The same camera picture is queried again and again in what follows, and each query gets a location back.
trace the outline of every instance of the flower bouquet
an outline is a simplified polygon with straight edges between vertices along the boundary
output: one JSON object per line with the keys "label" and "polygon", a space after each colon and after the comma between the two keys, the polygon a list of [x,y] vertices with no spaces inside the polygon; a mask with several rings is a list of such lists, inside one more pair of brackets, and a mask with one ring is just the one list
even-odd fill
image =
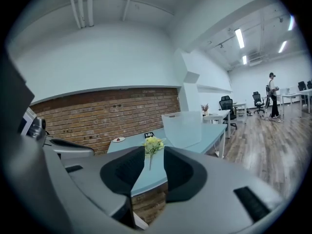
{"label": "flower bouquet", "polygon": [[150,158],[150,169],[152,164],[152,157],[153,155],[160,149],[164,148],[164,141],[165,139],[160,139],[154,137],[146,138],[143,146],[145,147],[145,157]]}

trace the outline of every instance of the white pipe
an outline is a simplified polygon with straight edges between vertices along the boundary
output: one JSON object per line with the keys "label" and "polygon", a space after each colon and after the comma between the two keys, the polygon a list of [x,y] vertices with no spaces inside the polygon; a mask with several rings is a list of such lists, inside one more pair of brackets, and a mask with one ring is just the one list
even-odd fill
{"label": "white pipe", "polygon": [[83,13],[83,3],[82,0],[78,0],[78,10],[80,13],[80,23],[82,28],[84,28],[86,26],[85,22],[84,22],[84,13]]}
{"label": "white pipe", "polygon": [[125,10],[123,12],[123,17],[122,17],[123,21],[125,21],[125,19],[126,19],[126,14],[127,14],[127,11],[128,11],[129,3],[130,3],[130,0],[127,0],[126,7],[125,7]]}
{"label": "white pipe", "polygon": [[89,19],[89,27],[94,25],[93,23],[93,0],[87,0],[88,7],[88,19]]}
{"label": "white pipe", "polygon": [[78,16],[77,16],[76,7],[75,7],[75,1],[74,0],[70,0],[70,3],[72,5],[72,9],[73,9],[73,13],[74,13],[74,17],[75,17],[77,26],[78,26],[79,29],[81,29],[81,26],[80,26],[80,23],[79,23],[79,19],[78,19]]}

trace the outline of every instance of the ceiling light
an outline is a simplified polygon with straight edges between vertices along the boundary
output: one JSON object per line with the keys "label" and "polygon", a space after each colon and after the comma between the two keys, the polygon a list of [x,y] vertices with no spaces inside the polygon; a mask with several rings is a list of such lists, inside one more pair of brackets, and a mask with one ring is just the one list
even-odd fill
{"label": "ceiling light", "polygon": [[247,57],[246,56],[243,56],[243,64],[247,64]]}
{"label": "ceiling light", "polygon": [[282,43],[282,46],[281,46],[281,48],[280,48],[279,51],[278,51],[279,53],[282,53],[282,51],[283,51],[283,49],[284,49],[286,43],[287,43],[287,41],[284,41],[284,42]]}
{"label": "ceiling light", "polygon": [[238,40],[238,43],[239,43],[239,47],[240,47],[240,48],[245,47],[244,39],[243,39],[243,35],[242,35],[242,31],[241,31],[240,29],[236,29],[236,30],[235,30],[235,34],[236,34],[236,36],[237,36],[237,40]]}
{"label": "ceiling light", "polygon": [[294,18],[293,18],[293,16],[291,15],[291,22],[289,23],[288,30],[292,30],[292,29],[293,29],[293,23],[294,23]]}

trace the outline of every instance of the light blue desk surface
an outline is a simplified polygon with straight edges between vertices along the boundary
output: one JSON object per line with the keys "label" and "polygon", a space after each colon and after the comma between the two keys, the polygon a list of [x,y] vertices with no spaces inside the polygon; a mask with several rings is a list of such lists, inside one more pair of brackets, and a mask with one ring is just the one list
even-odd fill
{"label": "light blue desk surface", "polygon": [[[201,142],[184,149],[195,153],[205,153],[224,133],[226,126],[227,125],[225,124],[202,123]],[[166,138],[163,128],[154,130],[153,133],[157,138]],[[144,134],[139,134],[127,137],[124,141],[119,143],[111,142],[108,153],[120,151],[133,146],[140,146],[144,141]],[[164,141],[164,145],[173,146],[168,139]],[[151,170],[149,170],[149,165],[150,159],[146,158],[144,160],[144,168],[131,190],[131,196],[144,193],[167,182],[167,175],[164,169],[164,149],[159,150],[153,155]]]}

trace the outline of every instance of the brick wall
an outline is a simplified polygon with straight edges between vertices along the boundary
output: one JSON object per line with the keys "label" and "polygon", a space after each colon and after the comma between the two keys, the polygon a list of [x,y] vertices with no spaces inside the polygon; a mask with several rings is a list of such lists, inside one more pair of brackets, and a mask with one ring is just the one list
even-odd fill
{"label": "brick wall", "polygon": [[112,139],[163,127],[161,115],[180,111],[176,88],[104,90],[31,106],[50,135],[106,153]]}

